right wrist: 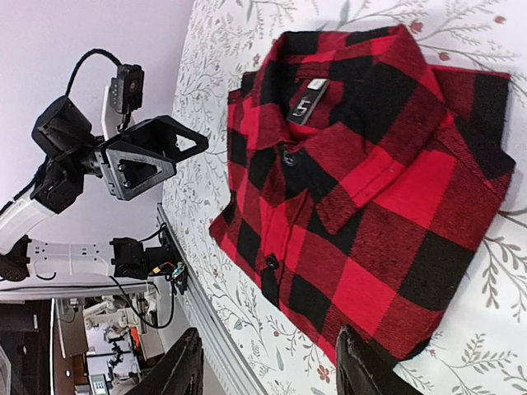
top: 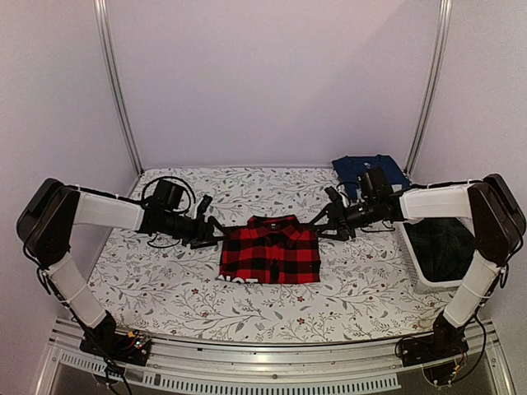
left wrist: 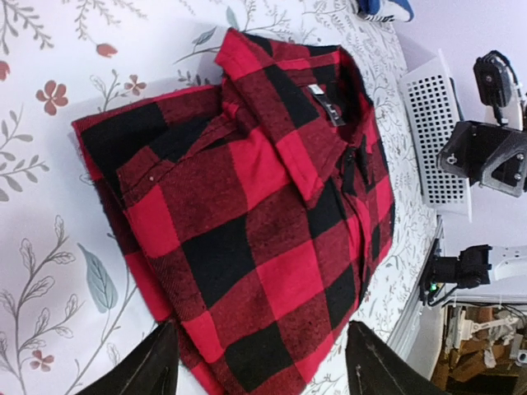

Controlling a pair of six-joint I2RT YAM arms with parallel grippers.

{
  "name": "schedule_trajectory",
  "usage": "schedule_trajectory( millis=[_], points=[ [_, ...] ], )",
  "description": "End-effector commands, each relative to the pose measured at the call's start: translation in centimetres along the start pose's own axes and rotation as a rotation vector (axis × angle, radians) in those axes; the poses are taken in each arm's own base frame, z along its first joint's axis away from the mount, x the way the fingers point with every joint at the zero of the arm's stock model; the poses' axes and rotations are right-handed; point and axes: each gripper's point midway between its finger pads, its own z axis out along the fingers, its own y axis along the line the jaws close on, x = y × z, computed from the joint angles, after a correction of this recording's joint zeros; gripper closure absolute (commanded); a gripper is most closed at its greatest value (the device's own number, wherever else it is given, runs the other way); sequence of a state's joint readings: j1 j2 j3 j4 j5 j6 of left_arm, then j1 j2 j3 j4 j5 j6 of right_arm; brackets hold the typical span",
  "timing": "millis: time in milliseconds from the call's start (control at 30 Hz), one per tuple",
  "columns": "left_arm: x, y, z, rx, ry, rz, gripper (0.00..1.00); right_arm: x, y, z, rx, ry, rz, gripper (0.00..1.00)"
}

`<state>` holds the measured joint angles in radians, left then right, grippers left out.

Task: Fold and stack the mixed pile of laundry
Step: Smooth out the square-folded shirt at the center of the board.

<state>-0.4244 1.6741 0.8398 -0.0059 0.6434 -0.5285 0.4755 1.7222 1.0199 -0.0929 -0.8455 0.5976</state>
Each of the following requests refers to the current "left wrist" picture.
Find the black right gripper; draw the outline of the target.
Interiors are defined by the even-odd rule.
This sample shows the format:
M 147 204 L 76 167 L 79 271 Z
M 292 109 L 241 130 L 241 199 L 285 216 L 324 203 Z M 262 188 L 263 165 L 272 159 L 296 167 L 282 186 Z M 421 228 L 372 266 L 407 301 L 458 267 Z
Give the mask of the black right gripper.
M 437 155 L 441 170 L 516 198 L 525 191 L 526 132 L 461 121 Z

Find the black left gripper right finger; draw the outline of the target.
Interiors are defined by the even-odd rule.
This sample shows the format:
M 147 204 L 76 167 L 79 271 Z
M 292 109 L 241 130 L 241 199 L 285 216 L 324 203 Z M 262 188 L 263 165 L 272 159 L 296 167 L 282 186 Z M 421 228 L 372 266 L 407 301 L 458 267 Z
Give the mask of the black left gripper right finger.
M 351 395 L 444 395 L 363 322 L 351 321 L 345 349 Z

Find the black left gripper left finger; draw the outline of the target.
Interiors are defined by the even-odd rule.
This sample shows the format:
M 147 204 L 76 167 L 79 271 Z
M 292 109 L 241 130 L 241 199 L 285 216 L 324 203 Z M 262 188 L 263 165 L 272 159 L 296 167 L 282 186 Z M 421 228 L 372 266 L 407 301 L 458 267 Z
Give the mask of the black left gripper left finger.
M 108 374 L 80 395 L 175 395 L 180 346 L 174 324 L 160 324 Z

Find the red black plaid shirt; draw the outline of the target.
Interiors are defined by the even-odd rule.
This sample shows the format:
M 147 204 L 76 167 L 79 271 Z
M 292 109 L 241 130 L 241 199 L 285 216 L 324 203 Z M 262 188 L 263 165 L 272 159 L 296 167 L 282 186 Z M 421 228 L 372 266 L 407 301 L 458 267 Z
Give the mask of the red black plaid shirt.
M 229 29 L 219 85 L 73 122 L 152 315 L 211 394 L 299 394 L 394 237 L 375 109 L 344 48 Z

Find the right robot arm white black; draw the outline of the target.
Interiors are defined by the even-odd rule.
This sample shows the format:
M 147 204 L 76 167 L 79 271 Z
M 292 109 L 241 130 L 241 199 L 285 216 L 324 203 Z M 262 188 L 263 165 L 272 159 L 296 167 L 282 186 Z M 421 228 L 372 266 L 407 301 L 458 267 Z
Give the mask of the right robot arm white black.
M 438 154 L 438 167 L 471 185 L 518 198 L 526 192 L 526 133 L 489 123 L 458 122 Z M 476 245 L 434 263 L 435 281 L 470 289 L 524 275 L 526 247 Z

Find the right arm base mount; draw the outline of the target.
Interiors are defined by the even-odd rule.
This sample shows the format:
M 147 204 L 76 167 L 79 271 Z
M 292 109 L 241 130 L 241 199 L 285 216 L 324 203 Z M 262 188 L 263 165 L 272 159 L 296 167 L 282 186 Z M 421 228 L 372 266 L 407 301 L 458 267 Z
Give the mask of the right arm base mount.
M 492 247 L 487 244 L 476 245 L 461 251 L 457 257 L 446 257 L 440 255 L 439 239 L 435 239 L 419 280 L 422 304 L 435 307 L 456 290 L 489 285 L 491 250 Z

